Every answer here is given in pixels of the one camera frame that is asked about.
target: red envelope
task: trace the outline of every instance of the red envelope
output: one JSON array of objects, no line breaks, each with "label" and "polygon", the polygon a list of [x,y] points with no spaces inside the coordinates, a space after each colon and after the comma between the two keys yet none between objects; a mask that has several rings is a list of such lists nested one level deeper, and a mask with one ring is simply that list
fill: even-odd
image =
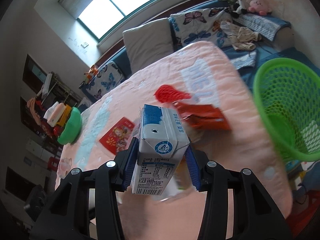
[{"label": "red envelope", "polygon": [[99,141],[105,148],[116,155],[127,148],[128,138],[133,128],[134,123],[123,117]]}]

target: green window frame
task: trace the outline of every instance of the green window frame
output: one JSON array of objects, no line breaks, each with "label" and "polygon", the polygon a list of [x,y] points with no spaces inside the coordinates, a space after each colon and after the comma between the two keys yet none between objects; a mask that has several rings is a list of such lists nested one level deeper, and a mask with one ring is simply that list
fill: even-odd
[{"label": "green window frame", "polygon": [[124,16],[119,22],[117,22],[112,28],[110,28],[100,39],[89,29],[89,27],[87,25],[85,25],[83,23],[83,21],[81,21],[79,18],[77,19],[77,21],[81,24],[81,26],[97,41],[97,42],[101,42],[109,33],[111,33],[115,28],[117,28],[121,23],[123,23],[124,21],[126,21],[127,19],[129,19],[133,14],[135,14],[136,12],[140,11],[141,9],[143,9],[144,7],[146,7],[147,5],[149,5],[150,3],[156,1],[156,0],[149,0],[148,2],[144,3],[143,5],[141,5],[140,7],[138,7],[137,9],[135,9],[133,12],[131,12],[128,15],[125,15],[123,13],[123,11],[112,1],[109,0],[119,11],[120,13]]}]

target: pink plush toy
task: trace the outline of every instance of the pink plush toy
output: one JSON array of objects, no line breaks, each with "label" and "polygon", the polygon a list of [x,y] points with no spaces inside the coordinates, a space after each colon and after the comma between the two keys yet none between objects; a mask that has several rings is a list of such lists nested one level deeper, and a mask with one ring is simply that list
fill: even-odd
[{"label": "pink plush toy", "polygon": [[271,9],[264,2],[260,0],[252,0],[248,10],[252,13],[259,13],[261,16],[266,16],[267,13],[271,12]]}]

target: orange plastic wrapper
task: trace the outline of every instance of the orange plastic wrapper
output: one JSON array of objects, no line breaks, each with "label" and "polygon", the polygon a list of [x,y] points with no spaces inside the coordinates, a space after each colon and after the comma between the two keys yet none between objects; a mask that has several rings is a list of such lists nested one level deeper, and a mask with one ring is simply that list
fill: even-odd
[{"label": "orange plastic wrapper", "polygon": [[180,119],[192,128],[203,130],[231,130],[221,110],[212,105],[189,105],[181,101],[173,102]]}]

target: red yarn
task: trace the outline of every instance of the red yarn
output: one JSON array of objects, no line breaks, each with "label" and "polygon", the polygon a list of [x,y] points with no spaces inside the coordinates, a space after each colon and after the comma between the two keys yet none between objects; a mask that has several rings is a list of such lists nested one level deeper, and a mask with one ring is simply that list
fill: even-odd
[{"label": "red yarn", "polygon": [[189,93],[184,93],[176,90],[171,85],[162,85],[155,92],[156,99],[160,103],[173,103],[174,101],[181,99],[189,99],[191,95]]}]

